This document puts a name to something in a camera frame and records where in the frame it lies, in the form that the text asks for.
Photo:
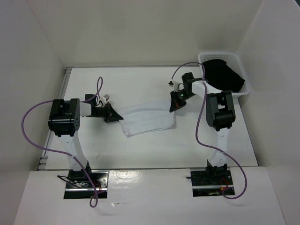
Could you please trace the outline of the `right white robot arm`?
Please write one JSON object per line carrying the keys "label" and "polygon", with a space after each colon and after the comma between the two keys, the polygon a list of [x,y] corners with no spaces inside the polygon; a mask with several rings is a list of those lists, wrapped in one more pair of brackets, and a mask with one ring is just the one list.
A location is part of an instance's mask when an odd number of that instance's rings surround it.
{"label": "right white robot arm", "polygon": [[194,78],[191,72],[182,76],[182,83],[170,81],[173,87],[169,112],[174,112],[186,105],[186,100],[198,95],[203,98],[198,119],[205,112],[206,122],[217,134],[217,145],[210,146],[199,140],[198,131],[200,122],[196,124],[196,140],[206,148],[214,150],[214,154],[207,160],[204,179],[209,184],[217,184],[227,173],[226,148],[230,128],[235,122],[236,115],[231,91],[221,91],[208,84],[204,78]]}

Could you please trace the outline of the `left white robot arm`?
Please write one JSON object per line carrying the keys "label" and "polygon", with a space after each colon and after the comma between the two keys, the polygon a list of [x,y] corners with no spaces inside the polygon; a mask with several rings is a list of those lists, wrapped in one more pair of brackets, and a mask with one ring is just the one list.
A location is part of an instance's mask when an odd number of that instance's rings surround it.
{"label": "left white robot arm", "polygon": [[109,102],[97,106],[96,96],[92,94],[86,94],[84,101],[78,98],[53,101],[48,127],[59,138],[67,154],[69,177],[86,188],[93,183],[93,175],[79,141],[78,130],[81,117],[103,118],[106,123],[123,120],[123,117]]}

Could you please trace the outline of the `white skirt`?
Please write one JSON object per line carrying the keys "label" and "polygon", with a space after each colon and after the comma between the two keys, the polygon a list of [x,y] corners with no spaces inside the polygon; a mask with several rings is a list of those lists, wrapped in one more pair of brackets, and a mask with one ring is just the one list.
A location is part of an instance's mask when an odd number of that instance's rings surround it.
{"label": "white skirt", "polygon": [[120,120],[126,137],[165,130],[176,123],[174,112],[169,112],[169,98],[119,109]]}

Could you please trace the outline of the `white plastic basket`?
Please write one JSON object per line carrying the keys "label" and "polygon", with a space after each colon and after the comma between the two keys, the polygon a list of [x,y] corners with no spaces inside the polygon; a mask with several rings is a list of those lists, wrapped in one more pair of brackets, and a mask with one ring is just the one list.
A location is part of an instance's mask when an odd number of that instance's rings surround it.
{"label": "white plastic basket", "polygon": [[234,72],[236,72],[241,78],[245,80],[240,91],[232,94],[233,98],[239,98],[240,96],[250,93],[251,85],[248,79],[248,75],[245,71],[240,57],[237,54],[232,52],[201,52],[198,54],[198,61],[200,63],[214,59],[225,61],[228,67],[230,67]]}

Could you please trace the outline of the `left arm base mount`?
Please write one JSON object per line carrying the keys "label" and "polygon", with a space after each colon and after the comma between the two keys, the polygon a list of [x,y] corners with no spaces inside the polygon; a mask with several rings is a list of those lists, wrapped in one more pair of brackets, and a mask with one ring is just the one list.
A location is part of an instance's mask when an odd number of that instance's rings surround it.
{"label": "left arm base mount", "polygon": [[[98,192],[99,199],[106,199],[109,172],[92,170],[89,176]],[[90,199],[95,194],[90,180],[83,171],[69,171],[68,175],[57,175],[57,177],[66,184],[64,199]]]}

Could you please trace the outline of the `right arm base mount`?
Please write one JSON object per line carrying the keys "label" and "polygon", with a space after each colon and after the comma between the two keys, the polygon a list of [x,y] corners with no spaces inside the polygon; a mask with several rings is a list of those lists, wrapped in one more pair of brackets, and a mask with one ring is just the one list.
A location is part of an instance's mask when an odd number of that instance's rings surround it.
{"label": "right arm base mount", "polygon": [[212,166],[207,161],[204,169],[191,170],[186,179],[191,181],[193,197],[235,195],[227,164]]}

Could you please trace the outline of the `black skirt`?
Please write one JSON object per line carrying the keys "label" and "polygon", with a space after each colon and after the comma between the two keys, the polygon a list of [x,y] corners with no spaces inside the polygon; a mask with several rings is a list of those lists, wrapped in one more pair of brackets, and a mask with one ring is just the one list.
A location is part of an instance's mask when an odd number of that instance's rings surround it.
{"label": "black skirt", "polygon": [[213,59],[202,64],[205,68],[205,79],[216,89],[238,93],[245,83],[245,80],[227,66],[224,60]]}

